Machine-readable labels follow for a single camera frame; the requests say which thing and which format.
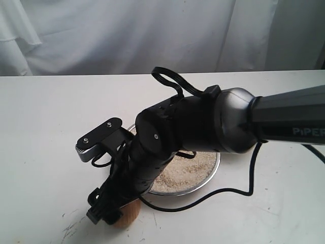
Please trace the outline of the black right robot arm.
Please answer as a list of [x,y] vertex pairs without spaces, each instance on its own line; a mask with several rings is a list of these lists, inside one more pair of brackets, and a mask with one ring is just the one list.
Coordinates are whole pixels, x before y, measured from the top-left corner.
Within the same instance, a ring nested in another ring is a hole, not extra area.
[[135,125],[132,134],[114,117],[85,136],[90,161],[111,156],[108,178],[88,196],[93,223],[116,223],[181,150],[256,154],[268,141],[324,144],[324,86],[267,97],[211,86],[199,97],[173,96],[143,110]]

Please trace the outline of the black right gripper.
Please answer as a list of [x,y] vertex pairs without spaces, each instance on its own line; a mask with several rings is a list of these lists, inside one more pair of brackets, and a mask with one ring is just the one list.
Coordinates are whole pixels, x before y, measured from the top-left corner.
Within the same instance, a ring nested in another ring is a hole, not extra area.
[[102,186],[89,194],[90,209],[86,216],[97,224],[104,220],[115,224],[121,217],[121,208],[137,200],[142,193],[142,165],[135,162],[114,163]]

